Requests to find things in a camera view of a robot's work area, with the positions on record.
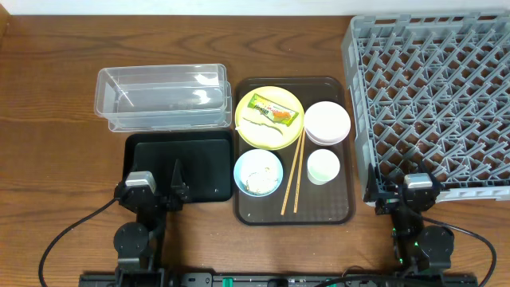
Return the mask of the white cup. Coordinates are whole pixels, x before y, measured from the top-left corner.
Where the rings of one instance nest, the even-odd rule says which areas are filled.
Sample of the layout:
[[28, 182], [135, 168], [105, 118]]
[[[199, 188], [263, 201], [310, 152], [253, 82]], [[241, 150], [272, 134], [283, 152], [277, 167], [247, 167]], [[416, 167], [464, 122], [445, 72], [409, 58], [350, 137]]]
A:
[[328, 149], [318, 149], [307, 159], [307, 176], [311, 183], [324, 185], [332, 181], [340, 171], [337, 155]]

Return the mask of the pink white bowl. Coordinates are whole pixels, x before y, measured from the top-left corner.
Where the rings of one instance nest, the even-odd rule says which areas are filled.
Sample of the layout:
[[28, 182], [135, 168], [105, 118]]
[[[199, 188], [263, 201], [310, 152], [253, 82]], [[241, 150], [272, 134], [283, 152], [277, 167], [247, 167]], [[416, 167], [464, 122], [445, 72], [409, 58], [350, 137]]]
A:
[[348, 137], [351, 118], [340, 104], [321, 101], [310, 106], [305, 112], [304, 129], [313, 143], [331, 146]]

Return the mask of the light blue bowl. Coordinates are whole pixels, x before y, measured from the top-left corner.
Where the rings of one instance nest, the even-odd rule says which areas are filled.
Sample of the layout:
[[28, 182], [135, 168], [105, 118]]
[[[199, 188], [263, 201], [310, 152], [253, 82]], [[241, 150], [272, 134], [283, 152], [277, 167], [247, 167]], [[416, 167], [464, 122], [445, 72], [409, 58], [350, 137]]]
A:
[[[245, 180], [247, 176], [250, 173], [261, 170], [265, 167], [273, 169], [278, 174], [278, 184], [270, 193], [266, 195], [260, 196], [249, 193], [246, 190], [245, 186]], [[257, 198], [265, 197], [276, 191], [278, 187], [281, 185], [281, 182], [283, 180], [283, 174], [284, 174], [283, 166], [281, 161], [277, 158], [277, 156], [270, 151], [262, 149], [253, 149], [242, 154], [238, 158], [233, 169], [233, 178], [238, 189], [248, 196]]]

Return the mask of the pile of rice grains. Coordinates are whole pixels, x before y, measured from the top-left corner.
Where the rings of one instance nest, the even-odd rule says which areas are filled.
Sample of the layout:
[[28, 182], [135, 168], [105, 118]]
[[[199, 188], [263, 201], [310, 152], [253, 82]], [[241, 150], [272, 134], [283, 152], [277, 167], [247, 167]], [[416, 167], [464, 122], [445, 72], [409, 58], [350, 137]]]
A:
[[278, 174], [271, 168], [265, 167], [250, 173], [246, 180], [246, 190], [253, 195], [266, 195], [278, 184]]

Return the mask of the yellow round plate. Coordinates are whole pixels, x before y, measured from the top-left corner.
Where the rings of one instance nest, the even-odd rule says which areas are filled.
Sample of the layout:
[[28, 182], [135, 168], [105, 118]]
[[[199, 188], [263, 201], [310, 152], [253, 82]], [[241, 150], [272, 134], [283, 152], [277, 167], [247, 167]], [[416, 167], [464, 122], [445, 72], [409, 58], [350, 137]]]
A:
[[[290, 126], [275, 124], [265, 116], [261, 115], [257, 110], [248, 107], [248, 103], [255, 93], [286, 108], [299, 112], [299, 115]], [[276, 86], [251, 88], [249, 91], [243, 92], [237, 103], [235, 111], [235, 127], [239, 124], [242, 117], [261, 119], [268, 124], [274, 124], [283, 132], [283, 135], [280, 135], [277, 132], [273, 132], [271, 129], [262, 133], [237, 131], [246, 143], [253, 147], [265, 150], [279, 150], [289, 146], [299, 138], [302, 130], [304, 129], [304, 108], [302, 103], [287, 89]]]

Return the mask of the green snack wrapper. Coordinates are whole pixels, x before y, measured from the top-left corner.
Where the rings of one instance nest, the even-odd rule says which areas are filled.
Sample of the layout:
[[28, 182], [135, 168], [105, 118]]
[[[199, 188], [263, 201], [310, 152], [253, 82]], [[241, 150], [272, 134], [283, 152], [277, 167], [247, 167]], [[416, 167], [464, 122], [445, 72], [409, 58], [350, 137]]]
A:
[[273, 123], [284, 124], [286, 126], [290, 126], [299, 115], [299, 112], [286, 108], [256, 93], [250, 99], [248, 107], [257, 110]]

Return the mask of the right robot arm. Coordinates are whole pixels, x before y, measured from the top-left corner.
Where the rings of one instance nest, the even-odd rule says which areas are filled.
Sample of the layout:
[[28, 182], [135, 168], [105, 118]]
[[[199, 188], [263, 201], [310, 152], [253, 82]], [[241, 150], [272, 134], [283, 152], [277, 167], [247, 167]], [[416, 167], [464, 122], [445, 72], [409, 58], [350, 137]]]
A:
[[375, 204], [377, 215], [390, 215], [394, 230], [395, 257], [401, 262], [398, 275], [437, 276], [451, 267], [454, 235], [450, 228], [424, 224], [422, 212], [429, 210], [442, 190], [442, 184], [424, 163], [418, 171], [405, 175], [395, 191], [381, 191], [375, 168], [368, 167], [364, 202]]

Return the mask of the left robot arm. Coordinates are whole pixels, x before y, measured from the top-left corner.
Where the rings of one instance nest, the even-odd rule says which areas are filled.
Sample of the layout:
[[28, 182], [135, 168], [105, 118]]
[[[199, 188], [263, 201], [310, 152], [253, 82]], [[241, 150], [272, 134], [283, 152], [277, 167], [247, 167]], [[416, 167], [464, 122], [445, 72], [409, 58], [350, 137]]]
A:
[[189, 198], [180, 160], [175, 165], [167, 189], [159, 189], [150, 171], [130, 171], [119, 182], [114, 196], [119, 204], [136, 215], [123, 224], [113, 244], [118, 254], [116, 286], [176, 286], [162, 267], [161, 256], [167, 213], [181, 211]]

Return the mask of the grey dishwasher rack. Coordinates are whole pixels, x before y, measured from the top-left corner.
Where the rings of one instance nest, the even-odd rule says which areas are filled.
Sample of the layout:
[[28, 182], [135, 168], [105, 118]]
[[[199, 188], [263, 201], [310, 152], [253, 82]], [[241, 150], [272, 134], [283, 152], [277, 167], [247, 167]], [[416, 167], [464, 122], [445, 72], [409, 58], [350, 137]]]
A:
[[442, 202], [509, 198], [509, 14], [356, 16], [342, 43], [362, 190], [424, 163]]

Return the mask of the black plastic tray bin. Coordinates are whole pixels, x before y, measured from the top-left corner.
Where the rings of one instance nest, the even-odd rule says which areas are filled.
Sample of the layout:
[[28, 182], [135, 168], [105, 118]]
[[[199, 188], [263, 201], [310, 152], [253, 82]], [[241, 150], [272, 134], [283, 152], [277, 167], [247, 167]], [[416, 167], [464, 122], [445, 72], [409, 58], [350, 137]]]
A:
[[188, 203], [231, 198], [233, 139], [226, 130], [133, 134], [125, 141], [123, 175], [150, 171], [157, 187], [167, 189], [177, 159], [190, 188]]

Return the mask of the right wooden chopstick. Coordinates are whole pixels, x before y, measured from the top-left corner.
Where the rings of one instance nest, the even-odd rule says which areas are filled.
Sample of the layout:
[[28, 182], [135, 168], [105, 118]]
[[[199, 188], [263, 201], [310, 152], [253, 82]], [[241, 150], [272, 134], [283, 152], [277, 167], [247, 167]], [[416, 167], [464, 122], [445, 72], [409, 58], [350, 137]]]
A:
[[305, 132], [305, 129], [303, 129], [301, 132], [301, 135], [300, 135], [300, 142], [299, 142], [297, 150], [296, 150], [297, 151], [297, 153], [296, 153], [297, 173], [296, 173], [296, 191], [295, 191], [295, 199], [294, 199], [294, 205], [293, 205], [293, 213], [294, 214], [297, 213], [298, 205], [299, 205], [300, 182], [301, 182], [302, 167], [303, 167], [305, 138], [306, 138], [306, 132]]

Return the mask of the dark brown serving tray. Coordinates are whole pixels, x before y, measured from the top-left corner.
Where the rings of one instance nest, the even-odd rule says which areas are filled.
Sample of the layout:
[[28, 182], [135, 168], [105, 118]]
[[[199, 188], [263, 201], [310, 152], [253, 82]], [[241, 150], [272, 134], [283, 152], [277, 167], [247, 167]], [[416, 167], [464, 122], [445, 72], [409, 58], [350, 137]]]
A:
[[[290, 91], [309, 108], [316, 102], [331, 101], [346, 108], [344, 88], [332, 77], [252, 77], [244, 79], [236, 87], [237, 102], [255, 88], [276, 86]], [[292, 167], [296, 143], [276, 150], [283, 166], [283, 180], [278, 189], [270, 195], [253, 197], [241, 190], [234, 196], [234, 213], [237, 218], [249, 226], [282, 226], [282, 225], [335, 225], [344, 224], [355, 213], [354, 168], [351, 164], [351, 141], [330, 146], [328, 149], [339, 158], [339, 174], [324, 185], [311, 183], [307, 175], [307, 160], [312, 152], [320, 147], [311, 140], [304, 141], [303, 167]], [[288, 185], [289, 172], [301, 172], [300, 193], [297, 211], [293, 210], [296, 185], [289, 191], [284, 214], [281, 207]]]

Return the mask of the clear plastic bin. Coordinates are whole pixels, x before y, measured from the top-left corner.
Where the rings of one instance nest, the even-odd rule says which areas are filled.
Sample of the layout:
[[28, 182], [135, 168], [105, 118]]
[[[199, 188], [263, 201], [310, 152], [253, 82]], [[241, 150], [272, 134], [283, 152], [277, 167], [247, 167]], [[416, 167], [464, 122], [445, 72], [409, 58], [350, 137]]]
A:
[[228, 128], [232, 94], [222, 64], [101, 69], [94, 112], [112, 132]]

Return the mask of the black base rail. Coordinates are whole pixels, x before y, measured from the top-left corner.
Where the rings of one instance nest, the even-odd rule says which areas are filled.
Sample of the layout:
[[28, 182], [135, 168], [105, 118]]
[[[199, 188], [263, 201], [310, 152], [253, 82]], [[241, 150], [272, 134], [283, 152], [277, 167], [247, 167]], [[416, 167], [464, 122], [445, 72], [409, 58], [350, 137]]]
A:
[[315, 275], [213, 275], [211, 273], [119, 273], [82, 274], [79, 287], [160, 286], [160, 287], [314, 287], [314, 286], [446, 286], [473, 287], [477, 279], [469, 275], [392, 277], [351, 274], [340, 277]]

